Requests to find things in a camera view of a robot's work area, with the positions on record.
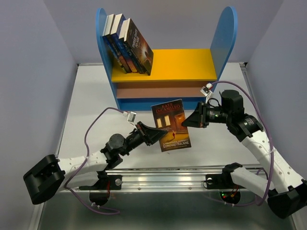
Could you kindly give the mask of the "Little Women book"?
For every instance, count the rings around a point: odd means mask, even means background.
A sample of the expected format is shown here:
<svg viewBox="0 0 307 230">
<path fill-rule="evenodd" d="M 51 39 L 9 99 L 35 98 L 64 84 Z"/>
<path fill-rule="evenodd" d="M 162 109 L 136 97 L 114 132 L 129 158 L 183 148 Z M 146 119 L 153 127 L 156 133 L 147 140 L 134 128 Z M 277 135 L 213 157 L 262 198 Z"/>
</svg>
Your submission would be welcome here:
<svg viewBox="0 0 307 230">
<path fill-rule="evenodd" d="M 144 74 L 145 71 L 143 67 L 141 66 L 140 61 L 137 59 L 136 55 L 133 53 L 132 48 L 130 48 L 125 42 L 127 31 L 128 31 L 128 20 L 124 20 L 121 30 L 120 30 L 119 38 L 118 38 L 122 46 L 122 49 L 121 49 L 122 55 L 132 73 L 137 72 L 139 74 Z"/>
</svg>

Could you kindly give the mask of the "Animal Farm book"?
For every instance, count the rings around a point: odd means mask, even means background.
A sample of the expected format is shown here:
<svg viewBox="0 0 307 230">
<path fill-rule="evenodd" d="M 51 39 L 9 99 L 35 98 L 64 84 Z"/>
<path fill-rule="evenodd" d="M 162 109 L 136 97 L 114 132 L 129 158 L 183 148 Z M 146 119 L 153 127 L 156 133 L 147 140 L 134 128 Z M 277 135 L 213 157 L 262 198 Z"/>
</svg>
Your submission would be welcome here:
<svg viewBox="0 0 307 230">
<path fill-rule="evenodd" d="M 105 27 L 104 27 L 104 31 L 103 31 L 103 40 L 108 45 L 112 55 L 114 56 L 115 60 L 117 61 L 117 63 L 119 64 L 119 66 L 121 67 L 123 72 L 127 73 L 124 66 L 122 65 L 119 57 L 118 57 L 117 49 L 115 48 L 115 43 L 113 42 L 113 40 L 110 36 L 112 25 L 113 25 L 113 22 L 114 22 L 114 18 L 115 18 L 114 14 L 110 14 L 106 17 L 106 23 L 105 23 Z"/>
</svg>

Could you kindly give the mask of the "Jane Eyre book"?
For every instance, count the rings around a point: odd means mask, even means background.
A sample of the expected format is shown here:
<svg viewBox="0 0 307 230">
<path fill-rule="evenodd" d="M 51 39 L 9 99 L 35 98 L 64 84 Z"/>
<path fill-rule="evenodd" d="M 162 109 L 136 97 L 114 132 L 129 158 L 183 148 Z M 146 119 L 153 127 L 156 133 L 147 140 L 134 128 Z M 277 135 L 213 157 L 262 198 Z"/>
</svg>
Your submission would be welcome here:
<svg viewBox="0 0 307 230">
<path fill-rule="evenodd" d="M 111 28 L 111 38 L 115 42 L 117 57 L 126 73 L 137 73 L 138 69 L 134 64 L 131 55 L 126 50 L 121 40 L 121 29 L 126 20 L 124 14 L 116 14 Z"/>
</svg>

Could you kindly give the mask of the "Edward Tulane book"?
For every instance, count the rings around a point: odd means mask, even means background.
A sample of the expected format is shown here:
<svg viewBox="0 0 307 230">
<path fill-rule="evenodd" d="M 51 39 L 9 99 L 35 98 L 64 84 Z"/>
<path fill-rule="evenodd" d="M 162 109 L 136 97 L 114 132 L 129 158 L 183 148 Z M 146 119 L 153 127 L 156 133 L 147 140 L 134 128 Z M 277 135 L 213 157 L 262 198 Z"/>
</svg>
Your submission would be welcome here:
<svg viewBox="0 0 307 230">
<path fill-rule="evenodd" d="M 182 126 L 186 119 L 181 99 L 151 107 L 155 125 L 167 134 L 159 140 L 162 152 L 191 147 L 188 128 Z"/>
</svg>

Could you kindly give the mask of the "Three Days to See book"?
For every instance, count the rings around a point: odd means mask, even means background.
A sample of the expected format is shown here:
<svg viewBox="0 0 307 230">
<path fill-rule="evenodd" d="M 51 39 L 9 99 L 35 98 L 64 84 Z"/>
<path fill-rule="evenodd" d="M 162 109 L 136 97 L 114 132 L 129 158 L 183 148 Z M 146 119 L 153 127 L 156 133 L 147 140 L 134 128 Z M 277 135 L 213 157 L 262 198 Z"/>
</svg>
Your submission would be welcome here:
<svg viewBox="0 0 307 230">
<path fill-rule="evenodd" d="M 128 31 L 125 42 L 132 48 L 133 53 L 140 61 L 145 73 L 150 76 L 153 67 L 154 53 L 131 18 L 128 18 Z"/>
</svg>

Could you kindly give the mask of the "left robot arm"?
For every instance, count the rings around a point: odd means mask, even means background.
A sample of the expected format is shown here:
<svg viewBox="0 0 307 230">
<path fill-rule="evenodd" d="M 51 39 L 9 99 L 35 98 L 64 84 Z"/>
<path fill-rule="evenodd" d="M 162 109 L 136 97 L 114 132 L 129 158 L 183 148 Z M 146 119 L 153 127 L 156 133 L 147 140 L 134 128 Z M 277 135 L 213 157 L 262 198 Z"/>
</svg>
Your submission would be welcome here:
<svg viewBox="0 0 307 230">
<path fill-rule="evenodd" d="M 146 144 L 153 145 L 162 139 L 167 131 L 149 127 L 138 122 L 127 137 L 113 134 L 105 147 L 86 156 L 58 159 L 49 154 L 42 158 L 23 176 L 32 204 L 38 205 L 51 199 L 57 192 L 68 189 L 69 183 L 76 187 L 94 186 L 101 189 L 107 177 L 100 172 L 114 169 L 122 163 L 122 157 Z M 76 176 L 94 173 L 90 179 L 77 180 Z"/>
</svg>

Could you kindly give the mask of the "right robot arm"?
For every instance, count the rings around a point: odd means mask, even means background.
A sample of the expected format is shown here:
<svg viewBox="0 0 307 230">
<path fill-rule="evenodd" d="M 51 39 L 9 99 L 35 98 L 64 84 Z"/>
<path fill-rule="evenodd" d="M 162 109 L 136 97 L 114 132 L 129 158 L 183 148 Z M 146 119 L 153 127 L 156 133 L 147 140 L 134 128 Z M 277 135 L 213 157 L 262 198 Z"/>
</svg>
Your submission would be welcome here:
<svg viewBox="0 0 307 230">
<path fill-rule="evenodd" d="M 207 188 L 243 187 L 264 198 L 271 211 L 281 219 L 306 207 L 307 181 L 275 147 L 270 146 L 269 137 L 260 122 L 245 113 L 243 97 L 235 90 L 225 90 L 220 96 L 221 104 L 216 107 L 199 102 L 182 125 L 205 128 L 209 123 L 225 124 L 228 131 L 254 155 L 268 178 L 251 173 L 239 163 L 232 163 L 226 165 L 221 174 L 208 175 Z"/>
</svg>

